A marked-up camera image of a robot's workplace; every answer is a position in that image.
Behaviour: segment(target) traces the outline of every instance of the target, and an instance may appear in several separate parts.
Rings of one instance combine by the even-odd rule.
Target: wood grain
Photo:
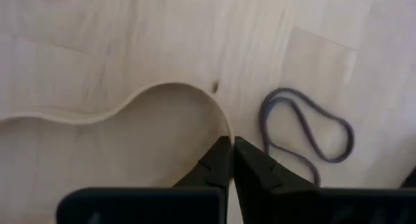
[[[224,126],[210,99],[178,84],[152,88],[92,125],[3,122],[0,220],[53,220],[60,199],[87,186],[171,186],[228,134]]]
[[[415,0],[0,0],[0,116],[82,122],[180,81],[212,92],[235,133],[260,147],[259,105],[290,86],[350,121],[356,150],[321,162],[285,107],[269,122],[275,141],[308,156],[324,186],[395,188],[416,164],[415,12]],[[304,110],[325,152],[341,150],[342,131]],[[171,86],[93,125],[2,122],[0,222],[53,221],[82,186],[173,183],[223,134],[212,111]],[[233,189],[228,223],[240,223]]]

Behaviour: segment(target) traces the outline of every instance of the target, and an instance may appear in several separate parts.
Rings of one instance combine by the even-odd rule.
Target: dark spot
[[[211,88],[211,92],[213,94],[216,94],[219,87],[220,87],[220,81],[213,82],[213,87]]]
[[[280,15],[280,21],[282,22],[285,17],[285,11],[283,10]]]

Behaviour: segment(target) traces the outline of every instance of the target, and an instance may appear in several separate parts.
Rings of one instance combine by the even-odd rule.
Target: curved wood edge
[[[221,108],[221,106],[218,104],[218,102],[215,100],[215,98],[205,90],[187,83],[187,82],[181,82],[181,81],[162,81],[162,82],[154,82],[148,85],[145,85],[139,89],[137,89],[135,92],[133,92],[131,95],[129,95],[123,102],[121,102],[119,105],[114,107],[112,110],[98,113],[98,114],[79,114],[75,112],[66,112],[63,110],[56,110],[52,108],[37,108],[33,111],[21,111],[21,112],[12,112],[12,113],[0,113],[0,121],[6,121],[16,118],[39,118],[46,121],[54,122],[54,123],[62,123],[62,124],[69,124],[69,125],[89,125],[98,123],[100,121],[104,121],[108,118],[111,118],[115,116],[117,113],[122,111],[127,105],[129,105],[131,102],[133,102],[139,95],[145,93],[146,91],[149,91],[152,88],[169,85],[169,84],[178,84],[183,85],[188,88],[197,90],[204,94],[210,102],[212,102],[215,107],[220,111],[222,118],[225,121],[226,124],[226,130],[227,134],[231,140],[232,145],[234,144],[234,132],[232,129],[232,126],[230,124],[229,118],[227,117],[224,110]]]

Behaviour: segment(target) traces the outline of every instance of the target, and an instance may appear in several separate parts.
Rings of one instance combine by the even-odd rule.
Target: curved cutout
[[[40,118],[40,119],[44,119],[46,121],[51,121],[51,122],[54,122],[54,123],[63,123],[63,124],[70,124],[70,125],[93,124],[93,123],[97,123],[97,122],[106,120],[110,117],[113,117],[114,115],[116,115],[117,113],[122,111],[128,104],[130,104],[140,94],[142,94],[142,93],[144,93],[144,92],[146,92],[146,91],[148,91],[152,88],[156,88],[156,87],[163,86],[163,85],[168,85],[168,84],[183,85],[183,86],[186,86],[188,88],[195,89],[195,90],[201,92],[202,94],[206,95],[209,98],[209,100],[213,104],[215,104],[217,109],[222,114],[222,117],[225,120],[225,124],[226,124],[227,130],[228,130],[228,135],[231,139],[231,142],[234,141],[233,130],[231,128],[229,119],[226,116],[224,110],[222,110],[220,105],[215,101],[214,97],[211,94],[202,90],[201,88],[198,88],[197,86],[194,86],[192,84],[185,83],[185,82],[178,82],[178,81],[156,82],[156,83],[153,83],[153,84],[146,85],[146,86],[142,87],[141,89],[133,92],[131,95],[129,95],[125,99],[125,101],[120,103],[118,106],[116,106],[112,110],[107,111],[107,112],[103,112],[103,113],[100,113],[100,114],[94,114],[94,115],[78,114],[78,113],[75,113],[75,112],[66,112],[66,111],[55,110],[55,109],[50,109],[50,108],[37,108],[34,111],[13,112],[13,113],[8,113],[8,114],[3,114],[3,115],[0,114],[0,121],[15,119],[15,118]]]
[[[233,139],[213,97],[182,82],[148,85],[96,115],[41,109],[8,119],[0,125],[0,206],[25,207],[9,210],[9,221],[49,220],[63,195],[86,186],[169,186],[218,136]]]

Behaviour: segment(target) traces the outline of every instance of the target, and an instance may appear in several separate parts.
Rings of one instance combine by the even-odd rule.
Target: wooden floor
[[[320,161],[286,107],[269,121],[275,141],[314,161],[323,186],[396,188],[416,166],[415,22],[416,0],[0,0],[0,117],[91,116],[178,80],[211,92],[261,147],[259,105],[288,86],[351,122],[356,149]],[[325,152],[342,150],[343,132],[305,112]],[[173,184],[223,134],[213,113],[171,85],[92,125],[2,122],[0,223],[53,223],[62,196],[85,186]],[[241,223],[234,188],[229,223]]]

